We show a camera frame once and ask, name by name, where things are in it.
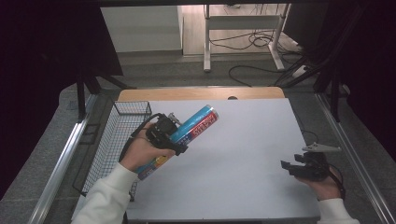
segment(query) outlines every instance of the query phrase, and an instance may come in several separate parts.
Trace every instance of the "white table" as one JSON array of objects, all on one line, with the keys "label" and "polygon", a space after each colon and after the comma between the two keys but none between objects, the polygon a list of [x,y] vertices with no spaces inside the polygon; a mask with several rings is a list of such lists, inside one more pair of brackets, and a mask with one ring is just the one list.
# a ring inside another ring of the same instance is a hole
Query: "white table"
[{"label": "white table", "polygon": [[204,105],[219,120],[144,181],[127,209],[144,221],[317,217],[314,193],[280,166],[305,146],[288,99],[151,101],[184,121]]}]

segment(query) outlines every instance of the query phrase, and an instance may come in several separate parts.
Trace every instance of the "blue can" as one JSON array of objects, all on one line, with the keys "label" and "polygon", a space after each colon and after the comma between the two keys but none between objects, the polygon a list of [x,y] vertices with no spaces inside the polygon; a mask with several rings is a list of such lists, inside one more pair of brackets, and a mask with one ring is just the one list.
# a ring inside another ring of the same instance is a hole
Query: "blue can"
[{"label": "blue can", "polygon": [[170,136],[170,140],[173,143],[186,146],[218,119],[219,114],[216,110],[212,106],[206,105],[184,122],[183,125]]},{"label": "blue can", "polygon": [[[170,140],[173,143],[186,146],[218,119],[219,115],[216,110],[212,106],[206,105],[178,127],[177,131],[170,136]],[[135,172],[138,174],[138,178],[143,180],[167,161],[167,157],[158,157],[148,164],[138,167]]]}]

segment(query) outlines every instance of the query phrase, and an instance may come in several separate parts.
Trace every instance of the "white sleeve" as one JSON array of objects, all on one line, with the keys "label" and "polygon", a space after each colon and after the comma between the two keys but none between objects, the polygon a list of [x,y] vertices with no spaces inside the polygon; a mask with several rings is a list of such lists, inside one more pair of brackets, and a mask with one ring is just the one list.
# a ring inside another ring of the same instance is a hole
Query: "white sleeve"
[{"label": "white sleeve", "polygon": [[360,224],[347,212],[342,199],[323,200],[318,203],[320,221],[318,224]]},{"label": "white sleeve", "polygon": [[136,179],[137,174],[117,163],[110,175],[91,187],[72,223],[121,223],[130,200],[129,190]]}]

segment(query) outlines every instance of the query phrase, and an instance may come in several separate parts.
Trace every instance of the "metal basket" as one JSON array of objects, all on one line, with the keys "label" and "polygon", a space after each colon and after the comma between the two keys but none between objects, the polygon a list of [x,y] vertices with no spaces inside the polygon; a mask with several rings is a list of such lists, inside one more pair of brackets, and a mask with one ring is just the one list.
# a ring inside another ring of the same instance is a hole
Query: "metal basket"
[{"label": "metal basket", "polygon": [[[82,188],[75,188],[86,196],[88,190],[100,178],[110,174],[119,161],[120,153],[131,133],[151,115],[149,102],[115,102],[111,108],[105,130],[86,175]],[[134,182],[130,195],[134,198],[137,182]]]}]

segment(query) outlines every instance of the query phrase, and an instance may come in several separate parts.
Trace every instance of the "hand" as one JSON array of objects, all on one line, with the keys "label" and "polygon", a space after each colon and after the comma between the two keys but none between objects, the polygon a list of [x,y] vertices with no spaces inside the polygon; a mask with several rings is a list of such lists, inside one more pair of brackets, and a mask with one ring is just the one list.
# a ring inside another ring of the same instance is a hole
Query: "hand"
[{"label": "hand", "polygon": [[[338,174],[332,167],[330,168],[330,171],[339,179]],[[329,176],[320,182],[310,181],[308,179],[302,179],[298,177],[296,177],[296,179],[308,185],[317,194],[319,201],[341,198],[340,189]]]},{"label": "hand", "polygon": [[154,147],[146,137],[146,129],[152,125],[148,123],[145,128],[140,131],[132,144],[128,147],[125,156],[120,164],[130,171],[134,171],[137,167],[147,164],[149,161],[160,156],[166,156],[170,159],[175,155],[175,151],[171,149],[158,149]]}]

